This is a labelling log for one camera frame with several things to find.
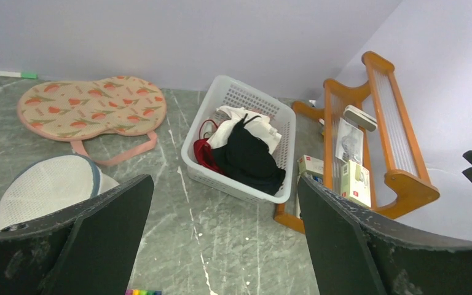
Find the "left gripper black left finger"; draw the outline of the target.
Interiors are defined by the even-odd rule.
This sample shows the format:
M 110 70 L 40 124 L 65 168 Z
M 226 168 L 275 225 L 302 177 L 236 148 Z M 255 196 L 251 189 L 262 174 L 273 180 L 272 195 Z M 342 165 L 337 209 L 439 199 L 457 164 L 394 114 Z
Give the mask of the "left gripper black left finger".
M 0 294 L 124 294 L 153 193 L 139 175 L 0 230 Z

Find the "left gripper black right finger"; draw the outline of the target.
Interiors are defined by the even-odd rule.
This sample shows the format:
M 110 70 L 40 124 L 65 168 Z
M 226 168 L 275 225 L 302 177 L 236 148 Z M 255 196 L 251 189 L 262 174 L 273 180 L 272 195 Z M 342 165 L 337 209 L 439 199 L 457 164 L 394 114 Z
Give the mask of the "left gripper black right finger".
M 472 241 L 407 226 L 308 176 L 297 194 L 320 294 L 472 294 Z

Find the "white mesh laundry bag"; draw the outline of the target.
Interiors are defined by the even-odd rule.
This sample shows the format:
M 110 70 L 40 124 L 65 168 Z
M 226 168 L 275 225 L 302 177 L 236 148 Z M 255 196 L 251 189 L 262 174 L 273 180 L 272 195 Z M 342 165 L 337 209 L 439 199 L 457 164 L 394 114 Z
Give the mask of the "white mesh laundry bag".
M 96 197 L 119 183 L 88 157 L 59 155 L 31 164 L 0 200 L 0 230 Z

